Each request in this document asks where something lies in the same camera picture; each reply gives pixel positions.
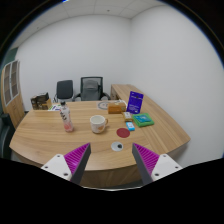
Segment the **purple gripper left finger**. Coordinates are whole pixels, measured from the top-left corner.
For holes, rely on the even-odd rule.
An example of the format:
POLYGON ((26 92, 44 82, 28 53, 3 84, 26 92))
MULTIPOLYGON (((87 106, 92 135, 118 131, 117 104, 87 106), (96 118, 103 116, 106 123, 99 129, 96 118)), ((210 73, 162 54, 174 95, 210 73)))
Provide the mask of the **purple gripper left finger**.
POLYGON ((87 143, 65 155, 56 154, 42 169, 79 185, 90 154, 91 145, 87 143))

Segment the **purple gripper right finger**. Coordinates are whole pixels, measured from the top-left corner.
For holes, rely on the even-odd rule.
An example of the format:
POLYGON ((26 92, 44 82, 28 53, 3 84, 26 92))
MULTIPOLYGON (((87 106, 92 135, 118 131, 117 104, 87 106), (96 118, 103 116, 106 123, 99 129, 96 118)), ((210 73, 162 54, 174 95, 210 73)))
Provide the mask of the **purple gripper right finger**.
POLYGON ((132 145, 132 154, 144 185, 182 169, 168 154, 158 155, 136 143, 132 145))

